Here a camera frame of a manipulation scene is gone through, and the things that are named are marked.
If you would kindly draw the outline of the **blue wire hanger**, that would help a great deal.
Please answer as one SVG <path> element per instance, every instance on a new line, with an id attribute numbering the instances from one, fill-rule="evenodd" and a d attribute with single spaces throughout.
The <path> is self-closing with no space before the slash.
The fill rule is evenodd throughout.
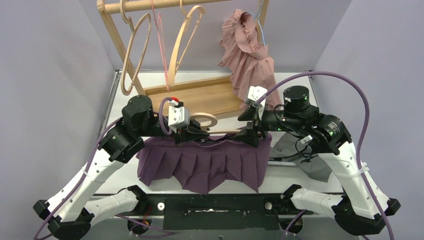
<path id="1" fill-rule="evenodd" d="M 268 5 L 269 5 L 268 0 L 260 0 L 258 12 L 256 14 L 253 14 L 252 12 L 248 13 L 249 15 L 253 16 L 253 18 L 256 20 L 256 27 L 258 28 L 257 39 L 261 40 L 261 42 L 264 45 L 266 45 L 266 40 L 265 40 L 263 26 L 264 26 L 265 19 L 266 19 Z"/>

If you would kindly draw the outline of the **grey green skirt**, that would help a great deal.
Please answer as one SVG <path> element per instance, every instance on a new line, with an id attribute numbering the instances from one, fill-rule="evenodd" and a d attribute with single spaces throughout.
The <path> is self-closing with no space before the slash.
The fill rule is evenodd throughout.
<path id="1" fill-rule="evenodd" d="M 300 143 L 300 140 L 289 133 L 284 133 L 279 140 L 272 141 L 270 160 L 275 162 L 294 163 L 309 178 L 328 182 L 332 173 L 325 161 L 313 153 L 310 146 Z"/>

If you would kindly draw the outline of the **purple skirt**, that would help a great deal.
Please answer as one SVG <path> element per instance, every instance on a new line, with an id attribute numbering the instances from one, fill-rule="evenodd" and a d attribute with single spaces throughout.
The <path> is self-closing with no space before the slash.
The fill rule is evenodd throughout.
<path id="1" fill-rule="evenodd" d="M 254 147 L 231 140 L 228 134 L 181 145 L 169 136 L 150 137 L 136 155 L 137 177 L 146 186 L 175 177 L 184 190 L 199 194 L 209 193 L 226 180 L 258 192 L 265 179 L 272 139 L 268 134 Z"/>

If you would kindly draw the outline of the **pink pleated skirt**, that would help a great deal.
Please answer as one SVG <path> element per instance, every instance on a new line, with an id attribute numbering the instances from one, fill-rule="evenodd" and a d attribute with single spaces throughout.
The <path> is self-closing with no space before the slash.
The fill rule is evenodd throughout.
<path id="1" fill-rule="evenodd" d="M 224 54 L 218 65 L 230 69 L 233 94 L 245 100 L 251 86 L 272 89 L 276 85 L 275 62 L 269 55 L 269 46 L 257 40 L 253 16 L 236 9 L 221 30 L 220 46 Z"/>

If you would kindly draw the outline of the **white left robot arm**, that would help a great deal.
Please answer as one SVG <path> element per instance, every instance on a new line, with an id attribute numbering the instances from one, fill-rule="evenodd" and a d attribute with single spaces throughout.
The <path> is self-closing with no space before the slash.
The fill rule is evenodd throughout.
<path id="1" fill-rule="evenodd" d="M 171 137 L 177 144 L 204 139 L 209 133 L 192 120 L 184 103 L 174 97 L 166 100 L 176 107 L 182 122 L 174 123 L 162 112 L 155 113 L 146 95 L 132 97 L 122 116 L 98 137 L 87 163 L 57 194 L 38 200 L 33 209 L 59 240 L 79 240 L 97 223 L 121 213 L 143 213 L 147 194 L 137 185 L 98 200 L 92 196 L 117 170 L 127 164 L 144 146 L 145 137 Z"/>

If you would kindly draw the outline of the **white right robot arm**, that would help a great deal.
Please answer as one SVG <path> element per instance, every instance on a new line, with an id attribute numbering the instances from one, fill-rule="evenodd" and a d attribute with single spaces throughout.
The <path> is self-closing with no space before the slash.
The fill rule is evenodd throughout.
<path id="1" fill-rule="evenodd" d="M 378 188 L 364 162 L 357 162 L 356 148 L 344 123 L 310 104 L 305 86 L 287 88 L 284 103 L 272 110 L 266 109 L 266 92 L 261 86 L 249 87 L 247 109 L 238 117 L 247 126 L 235 139 L 257 147 L 259 137 L 266 132 L 293 133 L 329 166 L 343 189 L 342 194 L 326 194 L 293 184 L 282 194 L 282 209 L 289 214 L 305 210 L 327 216 L 354 236 L 379 234 L 386 226 L 384 217 L 394 215 L 401 205 Z"/>

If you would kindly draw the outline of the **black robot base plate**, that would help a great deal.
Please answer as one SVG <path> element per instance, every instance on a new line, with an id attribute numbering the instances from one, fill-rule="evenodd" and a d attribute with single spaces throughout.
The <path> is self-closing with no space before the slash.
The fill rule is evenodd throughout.
<path id="1" fill-rule="evenodd" d="M 149 193 L 141 205 L 125 215 L 157 218 L 167 231 L 244 230 L 274 231 L 283 217 L 300 212 L 279 193 Z"/>

